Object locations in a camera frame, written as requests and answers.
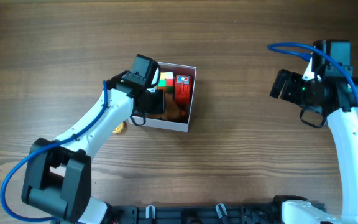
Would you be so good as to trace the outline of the brown plush bear with orange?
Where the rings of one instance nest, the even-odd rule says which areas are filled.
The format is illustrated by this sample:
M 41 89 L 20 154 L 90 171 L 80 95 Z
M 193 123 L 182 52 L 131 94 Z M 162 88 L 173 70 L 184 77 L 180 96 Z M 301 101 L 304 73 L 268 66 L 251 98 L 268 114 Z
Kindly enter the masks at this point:
M 172 98 L 166 98 L 165 111 L 162 114 L 149 114 L 147 118 L 164 121 L 179 121 L 185 116 L 185 110 L 181 109 Z

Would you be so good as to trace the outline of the colourful puzzle cube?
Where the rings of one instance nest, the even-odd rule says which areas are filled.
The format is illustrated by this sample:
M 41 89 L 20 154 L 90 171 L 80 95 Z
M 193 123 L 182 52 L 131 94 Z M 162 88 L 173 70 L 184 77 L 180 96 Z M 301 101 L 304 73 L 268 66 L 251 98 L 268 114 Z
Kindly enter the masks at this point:
M 160 74 L 160 80 L 156 89 L 163 90 L 166 93 L 173 93 L 174 92 L 173 72 L 162 72 Z

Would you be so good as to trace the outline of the red toy truck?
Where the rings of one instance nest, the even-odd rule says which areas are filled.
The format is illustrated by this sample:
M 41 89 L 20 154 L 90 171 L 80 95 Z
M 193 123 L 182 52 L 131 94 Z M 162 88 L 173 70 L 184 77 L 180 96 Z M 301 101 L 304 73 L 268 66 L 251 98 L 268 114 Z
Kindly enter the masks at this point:
M 174 100 L 179 105 L 191 103 L 192 79 L 190 76 L 177 75 L 174 82 Z

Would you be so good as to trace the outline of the white cardboard box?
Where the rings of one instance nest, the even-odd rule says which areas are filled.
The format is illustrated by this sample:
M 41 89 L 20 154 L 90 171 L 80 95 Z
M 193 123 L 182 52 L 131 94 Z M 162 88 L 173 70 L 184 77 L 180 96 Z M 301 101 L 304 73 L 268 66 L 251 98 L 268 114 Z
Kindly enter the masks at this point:
M 160 70 L 162 72 L 173 72 L 174 76 L 174 82 L 175 77 L 177 75 L 186 75 L 190 76 L 192 79 L 192 86 L 191 86 L 191 103 L 187 105 L 179 105 L 177 104 L 181 109 L 186 111 L 186 116 L 182 118 L 179 121 L 164 121 L 159 119 L 150 119 L 134 115 L 133 119 L 130 120 L 130 123 L 137 123 L 137 124 L 143 124 L 143 126 L 153 127 L 153 128 L 160 128 L 160 129 L 169 129 L 174 131 L 182 131 L 187 132 L 190 122 L 190 114 L 193 104 L 193 95 L 194 95 L 194 87 L 195 87 L 195 81 L 196 81 L 196 67 L 191 67 L 187 65 L 177 65 L 172 63 L 163 63 L 160 62 Z M 174 100 L 174 92 L 173 93 L 166 93 L 165 92 L 165 99 L 166 98 L 172 98 Z

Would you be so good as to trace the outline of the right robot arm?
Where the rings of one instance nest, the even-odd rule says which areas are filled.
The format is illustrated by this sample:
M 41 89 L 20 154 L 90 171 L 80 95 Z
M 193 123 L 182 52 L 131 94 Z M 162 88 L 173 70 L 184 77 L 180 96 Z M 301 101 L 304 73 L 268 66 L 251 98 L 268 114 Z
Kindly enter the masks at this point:
M 270 96 L 322 116 L 334 139 L 342 184 L 340 223 L 358 223 L 358 78 L 280 70 Z

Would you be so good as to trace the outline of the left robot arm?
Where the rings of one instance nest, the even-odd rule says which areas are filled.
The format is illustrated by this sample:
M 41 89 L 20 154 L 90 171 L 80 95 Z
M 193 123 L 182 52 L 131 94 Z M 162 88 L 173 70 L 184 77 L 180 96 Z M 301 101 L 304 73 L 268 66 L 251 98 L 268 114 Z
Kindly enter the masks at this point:
M 113 223 L 110 204 L 91 195 L 92 160 L 125 120 L 161 109 L 163 92 L 150 92 L 159 79 L 160 70 L 124 71 L 104 81 L 99 101 L 71 129 L 33 143 L 20 162 L 27 166 L 21 199 L 49 214 L 43 222 Z

